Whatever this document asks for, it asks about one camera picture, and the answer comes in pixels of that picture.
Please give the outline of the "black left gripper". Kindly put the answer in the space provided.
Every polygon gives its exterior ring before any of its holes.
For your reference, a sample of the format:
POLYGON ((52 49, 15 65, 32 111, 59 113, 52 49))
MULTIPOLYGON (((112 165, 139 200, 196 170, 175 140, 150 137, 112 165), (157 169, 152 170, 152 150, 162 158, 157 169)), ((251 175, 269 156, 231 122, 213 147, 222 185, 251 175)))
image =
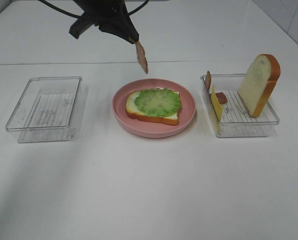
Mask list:
POLYGON ((69 34, 75 39, 89 27, 97 25, 101 19, 111 19, 99 24, 99 30, 120 37, 134 44, 139 41, 139 33, 135 29, 128 14, 124 0, 74 0, 84 13, 71 25, 69 34))

